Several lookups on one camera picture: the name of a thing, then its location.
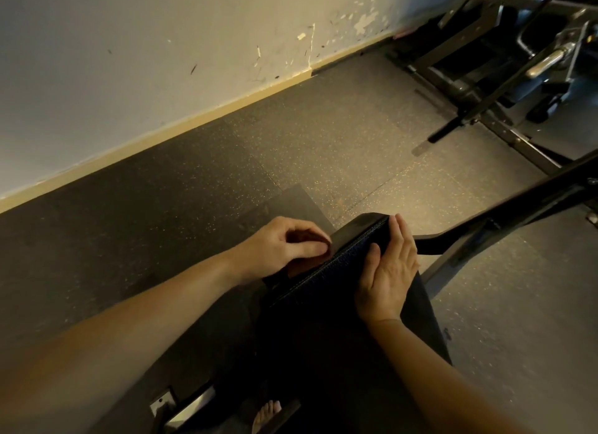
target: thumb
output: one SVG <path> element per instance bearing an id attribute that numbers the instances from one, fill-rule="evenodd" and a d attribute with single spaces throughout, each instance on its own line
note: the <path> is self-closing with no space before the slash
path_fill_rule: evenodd
<path id="1" fill-rule="evenodd" d="M 287 253 L 290 259 L 298 257 L 319 257 L 328 251 L 328 244 L 324 242 L 299 242 L 287 244 Z"/>
<path id="2" fill-rule="evenodd" d="M 359 279 L 360 288 L 369 290 L 372 287 L 378 264 L 380 264 L 380 247 L 378 244 L 372 243 L 363 264 L 363 271 Z"/>

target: left hand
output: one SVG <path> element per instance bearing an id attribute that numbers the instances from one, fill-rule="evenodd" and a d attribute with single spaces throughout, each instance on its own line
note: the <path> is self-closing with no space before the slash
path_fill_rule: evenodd
<path id="1" fill-rule="evenodd" d="M 291 231 L 310 231 L 332 242 L 330 236 L 313 222 L 276 217 L 249 239 L 229 250 L 241 282 L 275 274 L 298 257 L 318 257 L 328 251 L 328 245 L 323 242 L 287 242 L 287 233 Z"/>

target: gym machine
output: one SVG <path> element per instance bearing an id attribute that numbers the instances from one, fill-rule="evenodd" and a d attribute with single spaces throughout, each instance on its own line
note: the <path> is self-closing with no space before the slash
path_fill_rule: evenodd
<path id="1" fill-rule="evenodd" d="M 440 257 L 415 277 L 401 313 L 403 322 L 450 363 L 430 299 L 470 259 L 516 229 L 596 196 L 598 151 L 593 151 L 443 233 L 416 236 L 419 254 Z M 153 434 L 217 426 L 271 380 L 282 382 L 277 394 L 283 395 L 283 410 L 261 434 L 284 432 L 287 424 L 300 423 L 303 417 L 312 417 L 310 423 L 322 423 L 310 415 L 309 408 L 314 406 L 326 407 L 338 418 L 336 422 L 350 429 L 357 429 L 352 423 L 354 412 L 360 411 L 357 418 L 372 428 L 368 432 L 394 432 L 392 429 L 406 420 L 411 420 L 410 429 L 423 423 L 419 416 L 414 421 L 417 407 L 401 390 L 400 380 L 355 315 L 353 294 L 369 245 L 376 242 L 384 251 L 388 241 L 387 216 L 362 214 L 333 234 L 336 251 L 329 261 L 292 278 L 280 272 L 265 279 L 255 315 L 255 351 L 243 357 L 238 368 L 206 383 L 187 401 L 177 403 L 170 390 L 154 401 L 150 406 L 155 417 Z M 317 328 L 304 329 L 305 323 L 317 323 Z M 304 362 L 310 363 L 309 372 L 305 372 Z M 365 375 L 355 373 L 359 364 L 367 365 Z M 316 379 L 311 376 L 314 371 Z M 324 395 L 323 389 L 337 392 Z M 322 406 L 324 397 L 329 400 Z M 384 411 L 381 417 L 377 408 L 386 406 L 395 409 Z"/>
<path id="2" fill-rule="evenodd" d="M 504 108 L 541 86 L 545 97 L 527 119 L 546 120 L 569 94 L 579 52 L 596 37 L 597 23 L 598 7 L 588 4 L 456 0 L 439 21 L 398 40 L 397 63 L 440 90 L 458 110 L 428 143 L 479 120 L 546 174 L 554 173 L 560 168 L 555 156 L 515 130 Z M 469 66 L 461 73 L 451 68 L 463 60 Z"/>

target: yellow baseboard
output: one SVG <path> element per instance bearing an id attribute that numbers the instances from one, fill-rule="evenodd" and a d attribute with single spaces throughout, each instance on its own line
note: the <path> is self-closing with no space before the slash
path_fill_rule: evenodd
<path id="1" fill-rule="evenodd" d="M 71 168 L 63 171 L 62 173 L 55 174 L 44 181 L 40 181 L 35 185 L 20 189 L 16 192 L 8 194 L 3 198 L 0 198 L 0 213 L 6 212 L 19 204 L 26 203 L 27 201 L 33 200 L 37 196 L 44 195 L 51 192 L 59 187 L 62 187 L 70 182 L 76 181 L 77 179 L 92 174 L 102 168 L 105 168 L 113 163 L 116 163 L 122 159 L 130 157 L 138 152 L 145 151 L 146 149 L 155 146 L 161 142 L 171 139 L 177 135 L 180 135 L 186 131 L 199 127 L 211 120 L 218 119 L 228 113 L 234 112 L 244 106 L 250 105 L 253 102 L 257 102 L 263 98 L 271 96 L 277 92 L 285 90 L 297 83 L 301 83 L 308 80 L 311 77 L 311 73 L 314 69 L 321 68 L 327 64 L 330 64 L 340 58 L 344 58 L 352 53 L 358 52 L 363 48 L 376 44 L 383 39 L 386 39 L 394 34 L 395 31 L 380 34 L 371 39 L 365 39 L 358 45 L 350 47 L 346 50 L 334 53 L 327 58 L 319 60 L 312 64 L 312 66 L 303 72 L 296 73 L 288 79 L 278 81 L 270 86 L 267 86 L 259 91 L 252 92 L 247 96 L 233 100 L 232 102 L 219 106 L 213 110 L 199 113 L 198 115 L 191 116 L 184 120 L 181 120 L 175 124 L 168 125 L 147 135 L 141 136 L 140 138 L 131 142 L 125 143 L 123 146 L 112 149 L 100 156 L 89 159 L 83 163 L 72 166 Z"/>

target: hand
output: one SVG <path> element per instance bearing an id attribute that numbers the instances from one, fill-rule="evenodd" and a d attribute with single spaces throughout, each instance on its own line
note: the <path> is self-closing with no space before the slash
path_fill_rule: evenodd
<path id="1" fill-rule="evenodd" d="M 313 222 L 286 217 L 276 217 L 249 239 L 229 250 L 233 265 L 243 282 L 258 280 L 275 274 L 298 257 L 318 257 L 328 251 L 328 244 L 316 241 L 287 242 L 293 231 L 310 231 L 324 237 L 330 236 Z"/>
<path id="2" fill-rule="evenodd" d="M 419 268 L 417 248 L 409 226 L 399 214 L 388 220 L 391 241 L 380 257 L 380 247 L 370 246 L 355 293 L 359 317 L 370 326 L 384 320 L 400 320 L 407 290 Z"/>

